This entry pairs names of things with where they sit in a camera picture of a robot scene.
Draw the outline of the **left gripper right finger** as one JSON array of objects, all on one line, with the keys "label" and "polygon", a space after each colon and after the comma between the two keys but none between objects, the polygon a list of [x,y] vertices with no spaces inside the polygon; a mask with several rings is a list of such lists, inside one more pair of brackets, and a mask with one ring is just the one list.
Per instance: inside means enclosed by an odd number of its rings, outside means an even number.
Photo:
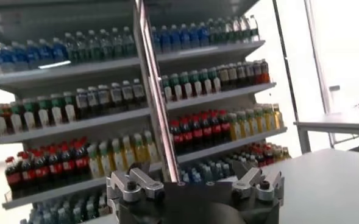
[{"label": "left gripper right finger", "polygon": [[253,193],[257,200],[283,202],[285,177],[281,171],[264,172],[248,163],[232,161],[237,180],[232,183],[232,198],[236,201],[249,198]]}]

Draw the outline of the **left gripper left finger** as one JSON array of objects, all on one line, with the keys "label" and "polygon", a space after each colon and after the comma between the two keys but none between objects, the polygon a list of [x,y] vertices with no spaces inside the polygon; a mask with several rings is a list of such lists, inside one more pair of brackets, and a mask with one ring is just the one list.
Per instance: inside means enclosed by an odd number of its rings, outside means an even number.
[{"label": "left gripper left finger", "polygon": [[127,171],[113,171],[106,179],[107,198],[122,198],[126,203],[136,203],[142,197],[162,201],[165,197],[164,184],[153,180],[143,168],[149,170],[149,164],[133,164]]}]

